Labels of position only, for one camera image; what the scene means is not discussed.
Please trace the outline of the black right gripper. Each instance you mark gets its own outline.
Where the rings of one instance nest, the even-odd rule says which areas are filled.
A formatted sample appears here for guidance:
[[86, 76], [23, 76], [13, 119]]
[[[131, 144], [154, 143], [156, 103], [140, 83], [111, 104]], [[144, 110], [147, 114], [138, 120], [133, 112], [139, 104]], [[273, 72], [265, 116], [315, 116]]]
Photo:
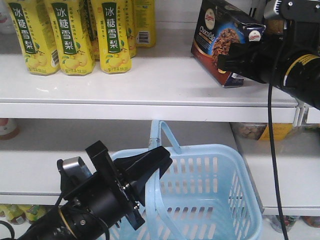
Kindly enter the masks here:
[[220, 54], [217, 68], [239, 74], [258, 83], [269, 83], [278, 46], [271, 41], [232, 43], [227, 54]]

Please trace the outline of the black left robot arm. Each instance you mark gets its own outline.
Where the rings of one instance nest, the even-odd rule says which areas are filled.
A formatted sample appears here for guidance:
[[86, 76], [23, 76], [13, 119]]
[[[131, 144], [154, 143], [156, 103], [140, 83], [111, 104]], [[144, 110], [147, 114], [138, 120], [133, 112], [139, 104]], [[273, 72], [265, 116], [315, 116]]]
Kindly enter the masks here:
[[111, 159], [108, 148], [97, 141], [86, 148], [96, 171], [91, 173], [80, 157], [57, 161], [59, 201], [22, 235], [24, 240], [95, 240], [109, 238], [110, 228], [126, 218], [133, 229], [145, 220], [145, 186], [150, 177], [163, 175], [172, 164], [162, 146]]

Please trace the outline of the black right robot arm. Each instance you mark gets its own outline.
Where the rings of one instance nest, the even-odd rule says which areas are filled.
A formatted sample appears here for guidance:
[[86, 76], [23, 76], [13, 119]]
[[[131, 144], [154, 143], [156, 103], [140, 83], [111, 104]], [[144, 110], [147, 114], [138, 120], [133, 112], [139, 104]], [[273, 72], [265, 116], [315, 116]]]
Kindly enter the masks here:
[[320, 107], [320, 24], [286, 21], [282, 35], [261, 41], [232, 43], [218, 56], [217, 67], [259, 83], [269, 84], [293, 98]]

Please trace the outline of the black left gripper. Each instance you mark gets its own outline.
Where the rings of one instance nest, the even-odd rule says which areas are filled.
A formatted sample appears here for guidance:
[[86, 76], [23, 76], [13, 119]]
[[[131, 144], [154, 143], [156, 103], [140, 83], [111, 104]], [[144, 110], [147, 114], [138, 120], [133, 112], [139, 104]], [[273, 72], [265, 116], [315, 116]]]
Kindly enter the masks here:
[[85, 151], [96, 169], [90, 203], [93, 213], [108, 227], [126, 217], [134, 230], [140, 228], [145, 223], [139, 209], [140, 203], [146, 206], [146, 183], [157, 170], [159, 179], [162, 178], [173, 162], [170, 152], [159, 146], [112, 161], [108, 148], [100, 140]]

